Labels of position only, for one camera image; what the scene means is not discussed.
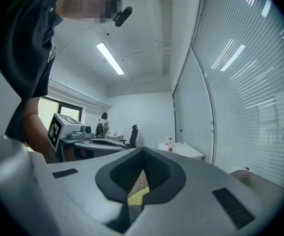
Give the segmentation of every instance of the white desk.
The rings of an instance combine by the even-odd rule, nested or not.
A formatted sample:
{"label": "white desk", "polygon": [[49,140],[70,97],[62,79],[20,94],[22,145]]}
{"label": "white desk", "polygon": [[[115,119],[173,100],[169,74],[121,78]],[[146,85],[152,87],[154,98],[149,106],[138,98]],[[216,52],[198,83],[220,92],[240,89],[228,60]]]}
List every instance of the white desk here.
{"label": "white desk", "polygon": [[[161,143],[158,145],[158,149],[168,151],[168,145],[165,145],[165,143]],[[172,148],[172,153],[199,160],[202,160],[204,157],[202,153],[200,153],[195,148],[192,148],[186,143],[175,143],[174,147]]]}
{"label": "white desk", "polygon": [[114,134],[108,134],[107,139],[120,142],[120,140],[123,140],[123,135],[118,134],[118,135],[114,136]]}

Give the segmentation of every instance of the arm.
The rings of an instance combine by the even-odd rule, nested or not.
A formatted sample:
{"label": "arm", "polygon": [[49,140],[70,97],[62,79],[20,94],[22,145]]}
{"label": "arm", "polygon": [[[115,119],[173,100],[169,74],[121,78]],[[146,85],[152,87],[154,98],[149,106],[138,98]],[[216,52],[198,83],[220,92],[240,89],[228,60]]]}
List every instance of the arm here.
{"label": "arm", "polygon": [[26,143],[37,152],[44,155],[47,163],[50,163],[49,151],[51,145],[48,141],[48,131],[38,117],[38,103],[40,97],[32,98],[28,101],[24,117],[22,119],[22,128]]}

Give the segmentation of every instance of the water bottle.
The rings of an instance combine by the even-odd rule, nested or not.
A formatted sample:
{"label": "water bottle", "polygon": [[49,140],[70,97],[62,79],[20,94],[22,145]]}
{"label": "water bottle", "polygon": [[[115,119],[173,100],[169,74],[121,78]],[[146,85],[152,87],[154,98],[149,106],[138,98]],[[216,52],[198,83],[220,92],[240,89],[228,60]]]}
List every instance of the water bottle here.
{"label": "water bottle", "polygon": [[172,152],[172,147],[173,147],[173,143],[172,143],[172,139],[170,138],[170,142],[168,144],[168,151]]}

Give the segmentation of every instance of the black t-shirt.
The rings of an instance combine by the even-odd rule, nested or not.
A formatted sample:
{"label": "black t-shirt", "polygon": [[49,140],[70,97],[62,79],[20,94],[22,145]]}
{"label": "black t-shirt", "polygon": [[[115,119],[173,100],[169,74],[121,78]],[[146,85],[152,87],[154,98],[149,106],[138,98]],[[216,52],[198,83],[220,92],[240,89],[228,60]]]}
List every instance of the black t-shirt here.
{"label": "black t-shirt", "polygon": [[48,93],[55,60],[54,27],[57,0],[12,0],[0,15],[0,71],[21,97],[6,135],[24,142],[21,120],[32,97]]}

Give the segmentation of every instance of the black office chair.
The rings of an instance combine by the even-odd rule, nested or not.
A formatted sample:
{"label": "black office chair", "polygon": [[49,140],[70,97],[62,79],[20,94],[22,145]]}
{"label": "black office chair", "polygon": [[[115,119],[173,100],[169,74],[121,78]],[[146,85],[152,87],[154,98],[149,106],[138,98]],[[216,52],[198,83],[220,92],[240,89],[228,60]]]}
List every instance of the black office chair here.
{"label": "black office chair", "polygon": [[137,147],[137,145],[136,145],[136,139],[137,139],[137,136],[138,136],[138,127],[137,127],[137,125],[133,125],[132,129],[133,130],[132,130],[132,133],[131,133],[131,138],[130,138],[130,143],[129,144],[125,143],[126,140],[120,140],[121,142],[123,142],[123,144],[128,146],[128,148],[136,148]]}

